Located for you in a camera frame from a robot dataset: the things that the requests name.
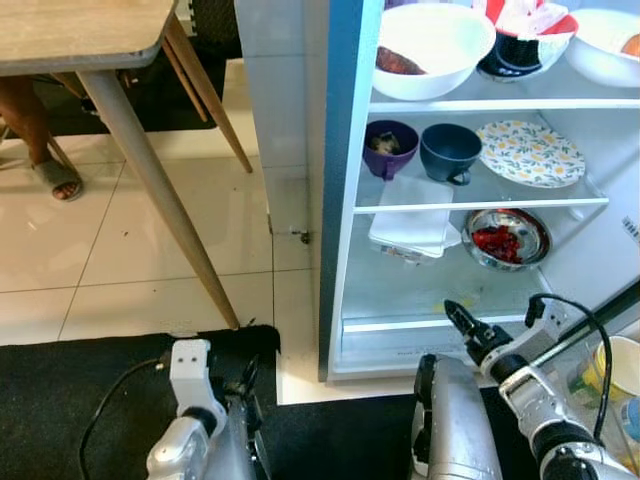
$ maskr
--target person's foot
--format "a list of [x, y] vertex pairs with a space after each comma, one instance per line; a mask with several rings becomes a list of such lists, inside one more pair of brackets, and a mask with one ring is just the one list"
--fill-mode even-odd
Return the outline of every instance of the person's foot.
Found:
[[66, 200], [73, 197], [80, 188], [80, 184], [76, 182], [65, 183], [52, 190], [52, 195], [58, 200]]
[[57, 200], [68, 202], [82, 193], [82, 180], [78, 174], [56, 160], [34, 164], [33, 169], [51, 187], [51, 194]]

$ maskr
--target plate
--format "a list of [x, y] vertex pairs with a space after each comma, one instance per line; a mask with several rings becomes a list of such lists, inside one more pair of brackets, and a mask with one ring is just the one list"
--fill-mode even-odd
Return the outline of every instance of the plate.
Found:
[[584, 157], [578, 148], [547, 127], [506, 120], [489, 123], [476, 133], [482, 140], [482, 163], [513, 182], [560, 188], [584, 175]]

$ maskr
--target person's leg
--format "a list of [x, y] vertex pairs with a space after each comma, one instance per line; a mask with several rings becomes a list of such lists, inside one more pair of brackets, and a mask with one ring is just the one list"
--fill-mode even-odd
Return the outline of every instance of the person's leg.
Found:
[[[54, 161], [47, 148], [49, 128], [47, 112], [33, 91], [29, 77], [0, 77], [0, 115], [29, 148], [29, 157], [34, 165]], [[76, 191], [79, 185], [66, 183], [53, 191], [59, 200], [64, 200]]]

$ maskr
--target sandal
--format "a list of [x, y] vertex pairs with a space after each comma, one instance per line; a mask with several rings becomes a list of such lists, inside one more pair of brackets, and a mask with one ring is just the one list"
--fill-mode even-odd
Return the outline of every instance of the sandal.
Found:
[[[82, 179], [77, 173], [58, 163], [56, 160], [47, 160], [46, 162], [39, 163], [38, 165], [34, 165], [33, 169], [42, 181], [51, 187], [51, 194], [56, 200], [71, 202], [82, 194]], [[71, 195], [67, 198], [58, 198], [55, 196], [53, 193], [54, 190], [70, 183], [75, 183], [76, 185], [76, 189]]]

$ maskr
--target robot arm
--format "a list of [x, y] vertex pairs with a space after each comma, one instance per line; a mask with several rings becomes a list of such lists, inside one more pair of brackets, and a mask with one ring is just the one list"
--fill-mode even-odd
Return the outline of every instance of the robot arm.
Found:
[[260, 409], [253, 394], [254, 359], [224, 392], [211, 386], [206, 340], [178, 340], [170, 380], [178, 418], [147, 456], [148, 480], [269, 480]]
[[471, 369], [456, 358], [425, 355], [414, 391], [416, 472], [428, 479], [502, 480], [491, 425]]
[[500, 327], [489, 326], [462, 305], [445, 300], [445, 311], [463, 335], [469, 356], [483, 375], [500, 385], [500, 395], [529, 441], [542, 480], [636, 478], [595, 441], [561, 392], [529, 364], [568, 328], [557, 305], [545, 302], [533, 307], [526, 319], [530, 329], [513, 340]]

